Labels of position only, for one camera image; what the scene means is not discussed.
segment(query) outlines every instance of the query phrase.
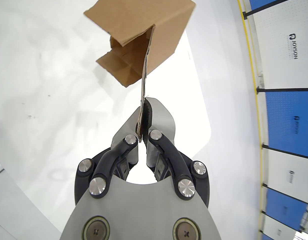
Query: cardboard box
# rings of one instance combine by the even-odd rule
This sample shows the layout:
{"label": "cardboard box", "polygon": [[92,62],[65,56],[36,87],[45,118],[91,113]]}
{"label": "cardboard box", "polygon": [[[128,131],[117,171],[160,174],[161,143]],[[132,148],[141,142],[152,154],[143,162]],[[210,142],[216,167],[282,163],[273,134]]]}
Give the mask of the cardboard box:
{"label": "cardboard box", "polygon": [[98,0],[84,12],[111,35],[97,63],[125,87],[142,78],[141,108],[146,76],[174,53],[194,8],[191,0]]}

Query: metal rivet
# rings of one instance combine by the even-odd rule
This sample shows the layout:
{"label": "metal rivet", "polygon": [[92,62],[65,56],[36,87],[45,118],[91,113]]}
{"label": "metal rivet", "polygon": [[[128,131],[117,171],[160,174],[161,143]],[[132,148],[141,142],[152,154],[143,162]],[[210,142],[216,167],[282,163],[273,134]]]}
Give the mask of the metal rivet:
{"label": "metal rivet", "polygon": [[174,240],[200,240],[201,232],[196,223],[188,218],[180,218],[173,227]]}
{"label": "metal rivet", "polygon": [[102,216],[92,217],[83,228],[84,240],[107,240],[110,236],[110,225]]}
{"label": "metal rivet", "polygon": [[136,143],[137,139],[135,135],[127,135],[125,137],[125,142],[129,145],[134,145]]}
{"label": "metal rivet", "polygon": [[106,181],[102,177],[95,177],[91,180],[89,185],[89,192],[91,195],[100,195],[106,187]]}
{"label": "metal rivet", "polygon": [[194,183],[189,179],[182,179],[178,182],[178,190],[179,192],[187,197],[193,197],[195,194],[195,186]]}
{"label": "metal rivet", "polygon": [[159,130],[152,130],[150,132],[150,137],[154,140],[159,140],[162,137],[162,133]]}
{"label": "metal rivet", "polygon": [[88,171],[92,166],[92,162],[90,159],[83,159],[80,163],[79,163],[79,171],[81,172],[86,172]]}
{"label": "metal rivet", "polygon": [[206,166],[200,161],[195,161],[193,164],[193,168],[195,172],[199,175],[204,175],[206,173]]}

